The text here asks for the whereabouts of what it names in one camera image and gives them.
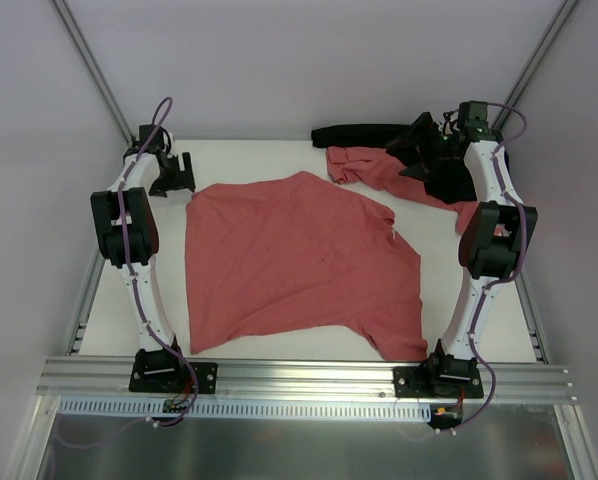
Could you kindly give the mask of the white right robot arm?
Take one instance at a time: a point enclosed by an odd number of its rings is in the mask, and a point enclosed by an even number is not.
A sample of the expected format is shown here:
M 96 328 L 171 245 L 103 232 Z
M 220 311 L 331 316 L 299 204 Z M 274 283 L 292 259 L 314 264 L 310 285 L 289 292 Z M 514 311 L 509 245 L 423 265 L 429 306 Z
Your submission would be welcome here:
M 476 210 L 461 236 L 460 293 L 448 327 L 428 359 L 417 367 L 396 367 L 399 398 L 483 397 L 479 341 L 501 287 L 520 274 L 538 212 L 524 205 L 510 178 L 506 142 L 490 126 L 490 103 L 467 101 L 438 124 L 430 113 L 391 140 L 387 152 L 404 165 L 402 175 L 429 186 L 441 174 L 462 169 L 470 176 Z

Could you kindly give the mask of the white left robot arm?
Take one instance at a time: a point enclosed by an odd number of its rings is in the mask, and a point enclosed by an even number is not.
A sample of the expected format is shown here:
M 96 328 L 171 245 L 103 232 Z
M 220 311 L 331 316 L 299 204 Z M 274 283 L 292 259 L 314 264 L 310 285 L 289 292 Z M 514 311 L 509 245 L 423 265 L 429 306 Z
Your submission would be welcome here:
M 136 362 L 165 391 L 186 382 L 187 368 L 163 306 L 156 276 L 160 239 L 152 197 L 196 189 L 190 154 L 172 152 L 170 134 L 157 123 L 139 127 L 110 187 L 90 196 L 98 248 L 117 269 L 130 296 L 138 326 Z

